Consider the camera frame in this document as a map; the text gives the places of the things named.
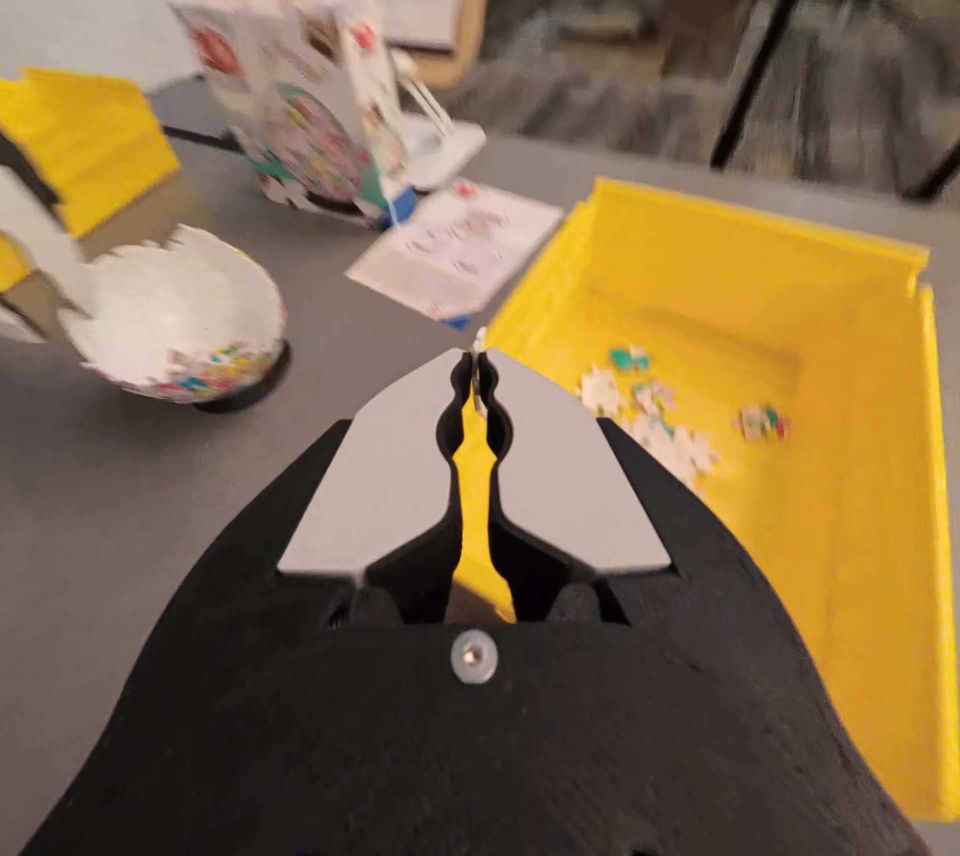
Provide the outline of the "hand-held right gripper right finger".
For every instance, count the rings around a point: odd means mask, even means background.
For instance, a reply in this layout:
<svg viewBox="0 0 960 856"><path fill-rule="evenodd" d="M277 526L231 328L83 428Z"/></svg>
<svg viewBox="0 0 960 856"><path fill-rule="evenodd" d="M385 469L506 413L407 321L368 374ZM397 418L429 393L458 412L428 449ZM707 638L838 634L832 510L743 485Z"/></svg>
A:
<svg viewBox="0 0 960 856"><path fill-rule="evenodd" d="M492 348L477 359L489 448L490 559L504 579L555 565L583 577L661 572L670 555L605 435L562 386Z"/></svg>

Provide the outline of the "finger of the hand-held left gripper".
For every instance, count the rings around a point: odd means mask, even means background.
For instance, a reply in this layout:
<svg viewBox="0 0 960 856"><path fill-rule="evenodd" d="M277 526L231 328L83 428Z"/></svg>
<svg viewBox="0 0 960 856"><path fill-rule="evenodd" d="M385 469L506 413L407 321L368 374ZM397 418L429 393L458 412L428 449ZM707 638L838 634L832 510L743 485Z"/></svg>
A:
<svg viewBox="0 0 960 856"><path fill-rule="evenodd" d="M1 301L1 338L27 345L46 343L43 332L16 307L8 305L5 301Z"/></svg>
<svg viewBox="0 0 960 856"><path fill-rule="evenodd" d="M1 170L1 230L70 306L92 317L90 268L78 241L9 167Z"/></svg>

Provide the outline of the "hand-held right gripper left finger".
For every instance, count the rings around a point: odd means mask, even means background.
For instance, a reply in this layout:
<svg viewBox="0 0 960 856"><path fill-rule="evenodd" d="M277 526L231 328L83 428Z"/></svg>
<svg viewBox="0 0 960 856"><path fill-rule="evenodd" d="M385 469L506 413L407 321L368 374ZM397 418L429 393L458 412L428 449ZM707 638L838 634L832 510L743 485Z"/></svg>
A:
<svg viewBox="0 0 960 856"><path fill-rule="evenodd" d="M450 349L403 375L355 415L277 565L285 575L365 583L376 564L460 509L472 355Z"/></svg>

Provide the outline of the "yellow plastic bin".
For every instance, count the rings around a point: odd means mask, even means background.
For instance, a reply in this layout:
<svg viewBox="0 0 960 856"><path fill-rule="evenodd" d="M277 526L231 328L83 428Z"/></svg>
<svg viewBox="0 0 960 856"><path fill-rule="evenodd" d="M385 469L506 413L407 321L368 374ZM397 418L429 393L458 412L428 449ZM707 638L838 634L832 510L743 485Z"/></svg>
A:
<svg viewBox="0 0 960 856"><path fill-rule="evenodd" d="M26 69L1 82L1 128L56 191L59 208L48 211L77 241L180 166L143 92L125 79ZM34 270L2 234L2 292Z"/></svg>
<svg viewBox="0 0 960 856"><path fill-rule="evenodd" d="M573 391L628 345L718 456L696 491L774 586L900 808L958 818L930 250L597 178L489 326Z"/></svg>

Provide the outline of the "pile of puzzle pieces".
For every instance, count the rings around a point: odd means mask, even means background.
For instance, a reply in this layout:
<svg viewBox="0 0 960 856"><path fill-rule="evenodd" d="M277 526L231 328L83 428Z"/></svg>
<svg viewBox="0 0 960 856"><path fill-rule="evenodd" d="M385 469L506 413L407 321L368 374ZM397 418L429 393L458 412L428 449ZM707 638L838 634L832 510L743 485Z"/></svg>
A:
<svg viewBox="0 0 960 856"><path fill-rule="evenodd" d="M600 342L572 356L568 387L702 496L776 473L796 366L746 346Z"/></svg>

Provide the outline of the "colourful puzzle ball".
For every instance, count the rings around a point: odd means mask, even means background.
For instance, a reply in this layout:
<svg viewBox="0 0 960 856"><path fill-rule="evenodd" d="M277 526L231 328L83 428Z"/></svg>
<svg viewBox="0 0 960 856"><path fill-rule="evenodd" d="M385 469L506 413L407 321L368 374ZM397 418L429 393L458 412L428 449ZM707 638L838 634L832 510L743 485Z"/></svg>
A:
<svg viewBox="0 0 960 856"><path fill-rule="evenodd" d="M57 320L81 363L120 389L192 405L257 383L282 350L286 311L270 274L209 231L117 247L88 264L92 317Z"/></svg>

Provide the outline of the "colourful puzzle piece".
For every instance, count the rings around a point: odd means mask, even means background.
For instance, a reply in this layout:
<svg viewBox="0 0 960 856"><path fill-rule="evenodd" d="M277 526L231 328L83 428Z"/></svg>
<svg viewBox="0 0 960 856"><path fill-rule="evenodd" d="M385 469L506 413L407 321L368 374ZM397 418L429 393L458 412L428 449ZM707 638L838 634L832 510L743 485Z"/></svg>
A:
<svg viewBox="0 0 960 856"><path fill-rule="evenodd" d="M472 387L471 398L477 415L484 420L488 419L488 407L483 396L483 374L481 362L486 351L486 340L487 327L484 325L478 328L470 348Z"/></svg>

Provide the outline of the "black ball stand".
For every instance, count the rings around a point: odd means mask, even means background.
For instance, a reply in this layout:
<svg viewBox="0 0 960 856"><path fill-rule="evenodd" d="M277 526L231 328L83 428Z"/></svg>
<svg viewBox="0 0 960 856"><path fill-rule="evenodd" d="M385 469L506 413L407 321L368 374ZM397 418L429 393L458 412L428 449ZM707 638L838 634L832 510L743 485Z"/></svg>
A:
<svg viewBox="0 0 960 856"><path fill-rule="evenodd" d="M291 368L292 357L291 344L285 339L281 352L257 383L211 401L193 403L193 409L220 416L239 413L258 405L282 385Z"/></svg>

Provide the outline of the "puzzle ball cardboard box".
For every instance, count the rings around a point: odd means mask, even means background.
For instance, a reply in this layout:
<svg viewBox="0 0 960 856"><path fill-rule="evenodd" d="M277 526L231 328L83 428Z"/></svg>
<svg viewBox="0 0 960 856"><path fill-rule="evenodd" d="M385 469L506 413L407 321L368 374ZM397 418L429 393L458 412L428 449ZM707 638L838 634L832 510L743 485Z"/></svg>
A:
<svg viewBox="0 0 960 856"><path fill-rule="evenodd" d="M417 205L373 0L168 0L273 202L383 230Z"/></svg>

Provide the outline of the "white instruction leaflet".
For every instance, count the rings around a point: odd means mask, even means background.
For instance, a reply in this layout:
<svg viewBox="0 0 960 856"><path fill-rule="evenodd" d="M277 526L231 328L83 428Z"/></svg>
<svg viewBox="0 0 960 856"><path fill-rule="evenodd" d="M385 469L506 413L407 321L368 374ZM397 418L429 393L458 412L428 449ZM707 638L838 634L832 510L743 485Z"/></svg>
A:
<svg viewBox="0 0 960 856"><path fill-rule="evenodd" d="M560 227L565 211L469 181L424 198L346 277L431 320L463 330Z"/></svg>

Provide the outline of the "white stand foot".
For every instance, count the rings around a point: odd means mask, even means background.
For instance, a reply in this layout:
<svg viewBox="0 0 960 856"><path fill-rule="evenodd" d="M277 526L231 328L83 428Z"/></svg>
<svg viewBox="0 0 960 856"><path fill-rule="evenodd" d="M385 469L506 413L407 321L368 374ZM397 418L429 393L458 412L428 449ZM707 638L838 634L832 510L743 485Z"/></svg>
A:
<svg viewBox="0 0 960 856"><path fill-rule="evenodd" d="M486 131L473 122L450 117L415 73L398 73L418 111L403 110L402 136L408 153L407 174L414 190L432 193L447 187L486 146Z"/></svg>

